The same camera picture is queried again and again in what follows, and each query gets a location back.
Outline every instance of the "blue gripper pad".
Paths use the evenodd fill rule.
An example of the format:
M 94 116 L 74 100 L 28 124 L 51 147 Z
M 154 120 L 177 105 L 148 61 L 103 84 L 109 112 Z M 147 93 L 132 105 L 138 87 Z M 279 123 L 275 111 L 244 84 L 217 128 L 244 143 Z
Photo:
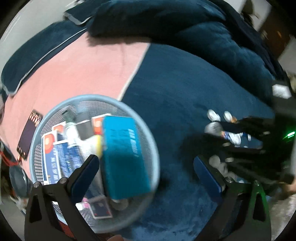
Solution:
M 71 174 L 69 181 L 72 178 L 74 182 L 71 185 L 70 199 L 73 204 L 81 202 L 83 197 L 90 192 L 89 188 L 93 185 L 92 181 L 99 168 L 99 158 L 95 155 L 90 155 L 82 166 L 75 169 Z
M 222 192 L 225 189 L 225 183 L 219 177 L 220 173 L 215 170 L 209 163 L 202 157 L 196 157 L 193 161 L 194 171 L 199 180 L 205 187 L 210 198 L 217 203 L 222 202 Z
M 106 116 L 103 120 L 103 174 L 112 199 L 150 192 L 140 141 L 133 118 Z

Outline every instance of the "white wall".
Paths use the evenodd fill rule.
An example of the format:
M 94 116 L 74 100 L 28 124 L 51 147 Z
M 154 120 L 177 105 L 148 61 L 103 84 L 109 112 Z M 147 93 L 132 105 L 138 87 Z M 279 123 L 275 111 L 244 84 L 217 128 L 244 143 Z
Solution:
M 236 11 L 241 12 L 246 0 L 224 0 L 228 2 Z
M 258 31 L 270 13 L 271 5 L 266 0 L 252 0 L 252 2 L 254 4 L 254 14 L 259 17 L 258 19 L 252 16 L 254 29 Z
M 291 37 L 284 52 L 279 57 L 279 63 L 284 70 L 296 73 L 296 39 Z
M 31 0 L 14 17 L 0 39 L 0 74 L 5 63 L 26 41 L 50 24 L 61 21 L 73 0 Z

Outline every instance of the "blue box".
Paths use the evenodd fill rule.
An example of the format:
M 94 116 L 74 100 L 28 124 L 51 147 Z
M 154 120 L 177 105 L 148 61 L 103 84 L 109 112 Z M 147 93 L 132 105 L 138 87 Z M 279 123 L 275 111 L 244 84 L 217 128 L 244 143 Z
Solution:
M 56 131 L 46 133 L 42 136 L 44 185 L 57 183 L 61 178 L 59 160 L 54 146 L 56 138 Z
M 53 145 L 56 150 L 62 177 L 69 177 L 76 168 L 82 166 L 84 161 L 77 145 L 69 146 L 68 140 L 57 141 L 54 142 Z M 95 181 L 92 181 L 85 193 L 85 197 L 90 200 L 101 194 L 98 184 Z
M 106 116 L 103 135 L 102 171 L 107 194 L 119 200 L 150 192 L 134 119 Z

